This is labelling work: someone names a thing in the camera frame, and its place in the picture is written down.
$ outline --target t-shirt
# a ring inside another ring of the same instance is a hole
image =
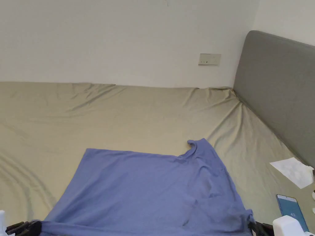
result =
[[[44,235],[250,236],[251,210],[205,139],[180,156],[87,149]]]

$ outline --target white wall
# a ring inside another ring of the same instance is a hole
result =
[[[0,80],[233,86],[258,0],[0,1]],[[221,53],[220,66],[198,66]]]
[[[253,29],[315,45],[314,0],[261,0]]]

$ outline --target mattress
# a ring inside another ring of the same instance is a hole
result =
[[[315,232],[314,186],[299,189],[269,163],[293,154],[231,89],[0,83],[0,209],[8,224],[44,219],[87,148],[180,155],[206,138],[255,220],[294,197]]]

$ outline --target electrical outlet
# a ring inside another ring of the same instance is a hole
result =
[[[198,65],[219,65],[221,54],[200,54]]]

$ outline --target white paper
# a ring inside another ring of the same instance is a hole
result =
[[[313,168],[306,166],[294,157],[270,163],[299,188],[313,183]]]

